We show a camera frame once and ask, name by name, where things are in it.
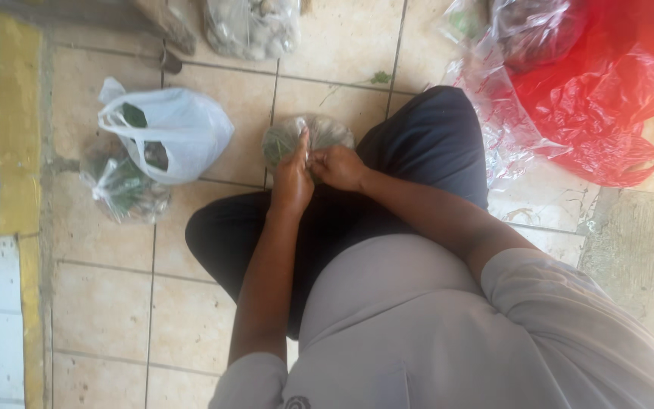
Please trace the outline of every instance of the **tied plastic bag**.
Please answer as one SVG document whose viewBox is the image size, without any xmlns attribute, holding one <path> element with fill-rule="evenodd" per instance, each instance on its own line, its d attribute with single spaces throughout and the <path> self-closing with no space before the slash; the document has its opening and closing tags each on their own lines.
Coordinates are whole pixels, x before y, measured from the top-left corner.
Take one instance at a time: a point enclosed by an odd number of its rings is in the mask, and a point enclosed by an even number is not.
<svg viewBox="0 0 654 409">
<path fill-rule="evenodd" d="M 512 78 L 539 132 L 570 153 L 553 161 L 588 181 L 630 187 L 654 172 L 643 121 L 654 116 L 654 1 L 596 0 L 566 58 Z"/>
<path fill-rule="evenodd" d="M 234 127 L 213 99 L 186 88 L 127 94 L 104 80 L 98 125 L 117 134 L 135 164 L 158 182 L 195 181 L 223 152 Z"/>
<path fill-rule="evenodd" d="M 80 161 L 80 180 L 92 199 L 118 223 L 155 223 L 168 210 L 170 188 L 141 172 L 119 140 L 101 137 Z"/>
<path fill-rule="evenodd" d="M 490 24 L 505 64 L 534 69 L 567 55 L 584 32 L 588 0 L 493 0 Z"/>
<path fill-rule="evenodd" d="M 551 158 L 570 148 L 542 137 L 524 111 L 493 32 L 485 25 L 478 29 L 479 4 L 463 3 L 474 7 L 459 10 L 457 0 L 443 15 L 441 32 L 465 47 L 462 57 L 446 67 L 443 84 L 463 89 L 471 101 L 483 134 L 487 184 L 503 190 L 526 173 L 536 155 Z"/>
<path fill-rule="evenodd" d="M 305 126 L 310 130 L 310 151 L 332 145 L 355 148 L 355 135 L 336 119 L 316 114 L 295 116 L 270 127 L 264 134 L 262 152 L 270 172 L 276 170 L 284 155 L 294 152 Z"/>
<path fill-rule="evenodd" d="M 299 44 L 299 6 L 293 0 L 208 0 L 206 39 L 221 54 L 277 59 Z"/>
</svg>

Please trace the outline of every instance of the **hand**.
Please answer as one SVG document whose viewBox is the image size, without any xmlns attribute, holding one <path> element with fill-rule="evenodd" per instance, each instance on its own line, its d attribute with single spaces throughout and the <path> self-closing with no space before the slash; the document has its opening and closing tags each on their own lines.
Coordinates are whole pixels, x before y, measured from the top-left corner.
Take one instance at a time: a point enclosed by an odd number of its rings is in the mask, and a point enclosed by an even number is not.
<svg viewBox="0 0 654 409">
<path fill-rule="evenodd" d="M 304 127 L 294 153 L 285 155 L 277 165 L 270 212 L 301 218 L 312 200 L 315 184 L 307 172 L 307 145 L 310 131 Z"/>
<path fill-rule="evenodd" d="M 324 183 L 348 191 L 360 191 L 362 180 L 370 172 L 355 151 L 341 145 L 313 151 L 309 166 Z"/>
</svg>

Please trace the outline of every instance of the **person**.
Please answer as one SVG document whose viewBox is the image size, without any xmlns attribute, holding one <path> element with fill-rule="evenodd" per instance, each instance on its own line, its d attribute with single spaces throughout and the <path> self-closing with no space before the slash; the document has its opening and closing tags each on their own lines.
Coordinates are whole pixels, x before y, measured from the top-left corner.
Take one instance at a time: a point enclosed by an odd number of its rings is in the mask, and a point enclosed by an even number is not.
<svg viewBox="0 0 654 409">
<path fill-rule="evenodd" d="M 654 336 L 486 211 L 460 89 L 417 95 L 356 151 L 310 151 L 308 137 L 273 190 L 187 225 L 237 302 L 210 407 L 654 409 Z M 289 373 L 286 335 L 299 340 Z"/>
</svg>

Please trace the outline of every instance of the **light gray shirt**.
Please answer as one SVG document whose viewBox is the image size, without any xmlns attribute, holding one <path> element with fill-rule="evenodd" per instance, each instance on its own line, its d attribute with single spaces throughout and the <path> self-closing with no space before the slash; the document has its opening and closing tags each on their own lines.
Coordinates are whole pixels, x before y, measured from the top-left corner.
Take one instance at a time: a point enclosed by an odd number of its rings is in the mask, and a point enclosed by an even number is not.
<svg viewBox="0 0 654 409">
<path fill-rule="evenodd" d="M 483 269 L 422 237 L 350 247 L 321 273 L 290 373 L 227 369 L 211 409 L 654 409 L 654 336 L 574 267 L 528 249 Z"/>
</svg>

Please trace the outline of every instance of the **dark pants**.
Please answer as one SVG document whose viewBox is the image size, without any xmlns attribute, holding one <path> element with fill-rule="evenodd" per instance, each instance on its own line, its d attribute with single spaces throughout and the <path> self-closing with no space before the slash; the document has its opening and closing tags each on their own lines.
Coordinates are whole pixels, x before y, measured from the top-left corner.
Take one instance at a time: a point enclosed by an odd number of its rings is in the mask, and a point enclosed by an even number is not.
<svg viewBox="0 0 654 409">
<path fill-rule="evenodd" d="M 434 87 L 375 126 L 357 147 L 368 167 L 451 192 L 487 208 L 486 161 L 476 113 L 463 91 Z M 268 191 L 214 201 L 186 227 L 198 262 L 236 300 L 269 209 Z M 412 228 L 375 201 L 321 184 L 299 225 L 290 338 L 297 339 L 304 304 L 317 276 L 335 256 L 371 237 Z"/>
</svg>

